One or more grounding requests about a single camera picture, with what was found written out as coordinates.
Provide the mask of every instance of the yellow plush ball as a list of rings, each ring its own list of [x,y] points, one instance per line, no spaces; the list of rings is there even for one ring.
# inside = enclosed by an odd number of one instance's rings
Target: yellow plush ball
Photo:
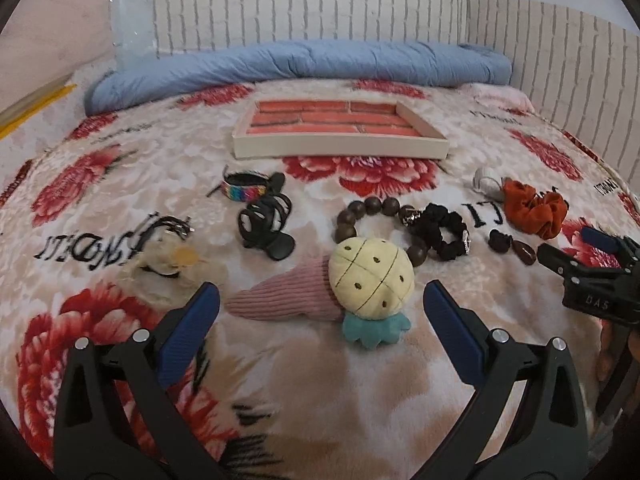
[[[348,238],[329,259],[329,282],[347,311],[385,319],[414,291],[414,268],[406,252],[387,240]]]

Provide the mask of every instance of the orange scrunchie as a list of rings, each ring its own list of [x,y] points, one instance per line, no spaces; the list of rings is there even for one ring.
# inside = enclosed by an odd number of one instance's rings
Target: orange scrunchie
[[[507,180],[502,190],[504,213],[517,229],[543,240],[558,236],[568,210],[562,195],[548,192],[540,198],[535,188],[516,180]]]

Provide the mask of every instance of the blue rubber pad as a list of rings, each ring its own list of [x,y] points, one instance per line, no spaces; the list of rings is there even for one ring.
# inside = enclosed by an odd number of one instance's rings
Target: blue rubber pad
[[[439,282],[424,287],[422,302],[460,380],[476,388],[484,384],[484,352],[461,318],[460,307]]]
[[[177,383],[198,352],[220,312],[220,293],[212,283],[199,289],[180,323],[158,352],[156,377],[162,388]]]
[[[602,231],[593,227],[584,226],[580,230],[582,241],[597,248],[607,254],[615,254],[618,252],[618,240],[613,236],[609,236]]]

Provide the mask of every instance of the yellow strip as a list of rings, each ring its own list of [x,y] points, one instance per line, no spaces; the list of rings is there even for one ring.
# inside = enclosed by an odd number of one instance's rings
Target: yellow strip
[[[69,94],[73,89],[76,88],[77,85],[67,85],[62,87],[55,92],[52,92],[48,96],[42,98],[40,101],[36,102],[36,104],[32,105],[28,108],[24,113],[20,114],[17,118],[15,118],[10,123],[5,126],[0,127],[0,139],[3,139],[7,135],[9,135],[12,131],[14,131],[18,126],[20,126],[24,121],[29,119],[31,116],[37,114],[43,108],[46,108],[53,102],[57,101],[60,98],[63,98],[65,95]]]

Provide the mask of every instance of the screw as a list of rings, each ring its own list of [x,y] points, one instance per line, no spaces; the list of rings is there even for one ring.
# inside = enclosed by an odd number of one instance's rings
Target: screw
[[[551,344],[556,350],[562,351],[566,348],[566,343],[561,337],[555,337],[552,339]]]
[[[143,343],[147,339],[149,339],[149,335],[149,330],[147,330],[146,328],[141,328],[140,330],[136,330],[133,333],[133,341],[135,341],[136,343]]]
[[[76,339],[76,342],[75,342],[74,346],[78,350],[84,350],[85,348],[87,348],[89,346],[89,338],[88,337],[81,337],[81,338]]]
[[[494,330],[491,337],[493,337],[494,341],[497,341],[498,343],[506,343],[509,340],[509,333],[506,330],[498,328]]]

